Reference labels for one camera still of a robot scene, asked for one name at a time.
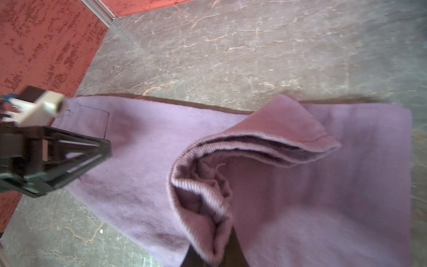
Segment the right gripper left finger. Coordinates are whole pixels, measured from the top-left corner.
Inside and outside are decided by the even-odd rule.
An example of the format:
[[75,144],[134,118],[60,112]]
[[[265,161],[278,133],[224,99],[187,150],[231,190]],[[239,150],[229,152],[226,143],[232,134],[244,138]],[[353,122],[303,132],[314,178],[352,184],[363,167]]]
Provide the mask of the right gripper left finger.
[[195,251],[192,245],[189,246],[181,267],[203,267],[203,259]]

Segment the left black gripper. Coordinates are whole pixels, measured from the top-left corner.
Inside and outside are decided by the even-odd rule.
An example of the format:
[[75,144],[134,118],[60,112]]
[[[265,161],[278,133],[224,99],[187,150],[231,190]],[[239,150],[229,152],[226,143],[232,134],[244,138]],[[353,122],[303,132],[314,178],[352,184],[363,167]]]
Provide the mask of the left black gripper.
[[[25,175],[36,155],[34,143],[48,141],[48,154],[65,157],[67,153],[82,153],[61,162],[43,165],[43,170]],[[111,143],[45,126],[18,127],[14,122],[1,123],[1,194],[19,192],[41,197],[61,189],[112,156]]]

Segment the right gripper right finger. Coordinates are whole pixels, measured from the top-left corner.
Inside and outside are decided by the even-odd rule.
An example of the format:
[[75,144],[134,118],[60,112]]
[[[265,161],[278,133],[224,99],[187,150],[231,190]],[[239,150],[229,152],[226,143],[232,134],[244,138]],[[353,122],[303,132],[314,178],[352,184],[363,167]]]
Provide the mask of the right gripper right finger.
[[221,263],[222,267],[249,267],[242,252],[235,228],[232,228],[229,242]]

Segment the purple trousers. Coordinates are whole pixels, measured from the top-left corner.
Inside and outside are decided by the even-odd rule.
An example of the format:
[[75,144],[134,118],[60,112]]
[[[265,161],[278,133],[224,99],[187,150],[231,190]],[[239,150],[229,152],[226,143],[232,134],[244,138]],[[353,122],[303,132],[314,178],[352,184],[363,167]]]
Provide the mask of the purple trousers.
[[249,267],[410,265],[411,112],[279,95],[251,115],[91,96],[53,126],[112,158],[68,191],[160,264],[189,246],[221,266],[232,228]]

